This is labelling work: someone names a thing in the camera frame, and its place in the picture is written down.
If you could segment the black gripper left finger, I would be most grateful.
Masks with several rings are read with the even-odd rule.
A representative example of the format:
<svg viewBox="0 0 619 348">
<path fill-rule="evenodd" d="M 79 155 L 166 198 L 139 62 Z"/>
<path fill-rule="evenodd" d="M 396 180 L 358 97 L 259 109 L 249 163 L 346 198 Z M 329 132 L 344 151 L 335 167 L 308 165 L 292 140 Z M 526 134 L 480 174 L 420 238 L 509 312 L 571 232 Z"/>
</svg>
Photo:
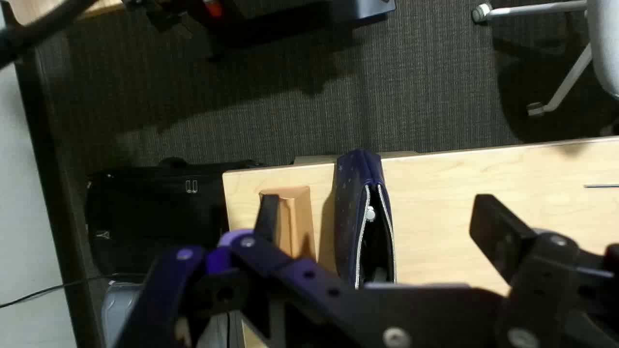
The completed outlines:
<svg viewBox="0 0 619 348">
<path fill-rule="evenodd" d="M 308 192 L 261 194 L 253 225 L 253 290 L 257 304 L 360 304 L 356 263 L 360 219 L 331 203 L 333 217 L 313 230 Z"/>
</svg>

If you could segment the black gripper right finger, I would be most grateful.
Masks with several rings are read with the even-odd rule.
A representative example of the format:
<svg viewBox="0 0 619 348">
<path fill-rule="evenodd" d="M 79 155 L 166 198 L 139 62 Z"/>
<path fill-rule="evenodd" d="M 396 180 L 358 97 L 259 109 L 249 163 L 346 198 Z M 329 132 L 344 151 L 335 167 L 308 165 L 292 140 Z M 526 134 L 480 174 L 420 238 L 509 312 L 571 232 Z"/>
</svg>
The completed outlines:
<svg viewBox="0 0 619 348">
<path fill-rule="evenodd" d="M 509 296 L 574 294 L 574 240 L 528 227 L 491 194 L 474 198 L 468 234 L 509 286 Z"/>
</svg>

